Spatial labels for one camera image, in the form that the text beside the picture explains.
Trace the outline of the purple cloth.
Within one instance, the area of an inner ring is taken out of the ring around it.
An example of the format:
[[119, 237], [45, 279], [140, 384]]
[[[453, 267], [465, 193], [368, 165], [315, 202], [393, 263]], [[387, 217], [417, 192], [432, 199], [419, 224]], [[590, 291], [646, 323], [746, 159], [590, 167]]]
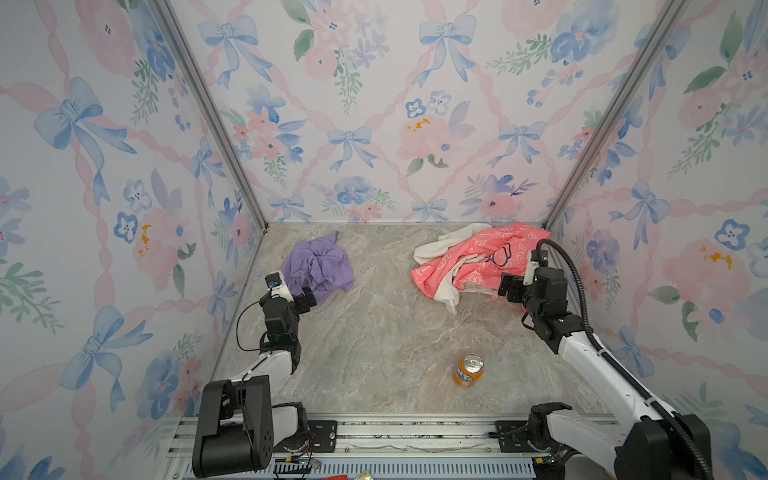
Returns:
[[293, 296], [308, 287], [318, 303], [338, 290], [348, 292], [354, 285], [350, 259], [337, 244], [335, 231], [310, 241], [297, 243], [281, 266], [286, 285]]

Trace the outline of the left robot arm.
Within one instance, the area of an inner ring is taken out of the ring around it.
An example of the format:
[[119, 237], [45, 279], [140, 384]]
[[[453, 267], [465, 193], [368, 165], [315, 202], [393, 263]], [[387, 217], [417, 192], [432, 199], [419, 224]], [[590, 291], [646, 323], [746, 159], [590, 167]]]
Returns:
[[256, 302], [264, 314], [255, 363], [202, 391], [191, 466], [198, 479], [263, 470], [275, 449], [309, 447], [311, 433], [300, 402], [275, 404], [272, 391], [300, 362], [300, 315], [316, 305], [311, 290], [293, 294], [279, 272], [265, 277], [267, 292]]

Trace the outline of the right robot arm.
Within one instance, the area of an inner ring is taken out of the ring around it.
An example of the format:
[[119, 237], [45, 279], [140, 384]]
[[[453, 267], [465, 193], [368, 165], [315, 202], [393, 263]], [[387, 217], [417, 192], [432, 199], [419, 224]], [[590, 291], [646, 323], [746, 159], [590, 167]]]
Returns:
[[590, 326], [581, 278], [548, 264], [556, 242], [544, 239], [528, 255], [522, 276], [505, 274], [499, 295], [522, 306], [523, 326], [569, 363], [600, 396], [612, 425], [589, 420], [563, 402], [531, 407], [527, 422], [495, 434], [540, 453], [541, 467], [561, 468], [581, 455], [614, 479], [711, 479], [711, 434], [696, 415], [683, 415], [645, 387], [598, 339]]

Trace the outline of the orange soda can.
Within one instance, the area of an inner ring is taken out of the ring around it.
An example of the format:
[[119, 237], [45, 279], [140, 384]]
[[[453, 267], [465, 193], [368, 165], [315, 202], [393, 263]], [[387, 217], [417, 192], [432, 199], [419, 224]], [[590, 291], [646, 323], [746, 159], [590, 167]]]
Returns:
[[476, 354], [463, 355], [454, 371], [454, 381], [462, 388], [473, 387], [484, 373], [484, 361]]

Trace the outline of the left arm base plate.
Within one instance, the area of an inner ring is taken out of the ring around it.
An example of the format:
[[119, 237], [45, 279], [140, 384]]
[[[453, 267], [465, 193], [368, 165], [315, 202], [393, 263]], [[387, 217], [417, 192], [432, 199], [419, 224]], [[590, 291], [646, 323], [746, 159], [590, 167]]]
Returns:
[[334, 453], [338, 438], [335, 420], [309, 420], [294, 436], [282, 440], [275, 447], [279, 454]]

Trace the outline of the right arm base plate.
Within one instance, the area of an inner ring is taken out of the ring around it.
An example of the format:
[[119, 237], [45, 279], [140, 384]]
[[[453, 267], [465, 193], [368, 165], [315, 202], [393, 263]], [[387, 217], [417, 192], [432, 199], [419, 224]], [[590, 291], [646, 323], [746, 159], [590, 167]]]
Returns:
[[489, 435], [497, 440], [502, 453], [536, 452], [529, 442], [526, 421], [498, 420], [494, 423], [494, 428]]

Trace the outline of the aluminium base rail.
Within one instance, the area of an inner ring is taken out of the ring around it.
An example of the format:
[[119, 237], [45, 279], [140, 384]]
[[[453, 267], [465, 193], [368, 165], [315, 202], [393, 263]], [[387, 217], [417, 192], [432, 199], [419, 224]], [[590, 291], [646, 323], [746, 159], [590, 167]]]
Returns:
[[530, 452], [505, 452], [490, 437], [522, 414], [312, 414], [336, 426], [312, 449], [311, 479], [367, 472], [375, 479], [546, 479]]

